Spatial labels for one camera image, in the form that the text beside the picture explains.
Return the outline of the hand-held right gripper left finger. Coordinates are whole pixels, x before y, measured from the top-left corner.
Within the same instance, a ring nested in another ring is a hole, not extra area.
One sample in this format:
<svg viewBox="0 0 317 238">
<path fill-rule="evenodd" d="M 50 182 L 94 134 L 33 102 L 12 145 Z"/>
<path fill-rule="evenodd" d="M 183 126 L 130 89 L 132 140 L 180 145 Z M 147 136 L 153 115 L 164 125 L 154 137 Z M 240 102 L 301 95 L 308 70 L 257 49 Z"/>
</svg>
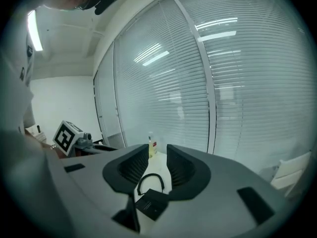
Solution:
<svg viewBox="0 0 317 238">
<path fill-rule="evenodd" d="M 134 195 L 149 163 L 149 145 L 135 145 L 118 150 L 102 171 L 104 180 L 118 193 Z"/>
</svg>

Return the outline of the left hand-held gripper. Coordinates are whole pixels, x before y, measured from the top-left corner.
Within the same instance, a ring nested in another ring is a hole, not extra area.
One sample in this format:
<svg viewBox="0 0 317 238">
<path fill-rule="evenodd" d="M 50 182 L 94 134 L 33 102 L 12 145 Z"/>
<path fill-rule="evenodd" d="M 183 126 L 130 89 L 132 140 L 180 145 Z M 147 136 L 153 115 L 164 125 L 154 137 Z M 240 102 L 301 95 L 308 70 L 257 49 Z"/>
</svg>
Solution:
<svg viewBox="0 0 317 238">
<path fill-rule="evenodd" d="M 94 143 L 90 133 L 84 132 L 71 122 L 63 120 L 58 127 L 53 142 L 65 156 L 86 156 L 101 152 L 116 151 L 116 148 Z"/>
</svg>

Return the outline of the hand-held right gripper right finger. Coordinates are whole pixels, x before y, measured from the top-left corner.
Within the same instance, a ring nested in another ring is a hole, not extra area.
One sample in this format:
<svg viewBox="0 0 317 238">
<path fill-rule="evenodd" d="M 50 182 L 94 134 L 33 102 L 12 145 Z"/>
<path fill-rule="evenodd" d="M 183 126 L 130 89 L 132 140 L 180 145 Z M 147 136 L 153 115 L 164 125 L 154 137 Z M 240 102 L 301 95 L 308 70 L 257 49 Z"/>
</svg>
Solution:
<svg viewBox="0 0 317 238">
<path fill-rule="evenodd" d="M 200 158 L 204 152 L 168 144 L 166 166 L 171 176 L 170 200 L 191 200 L 198 196 L 211 180 L 211 170 Z"/>
</svg>

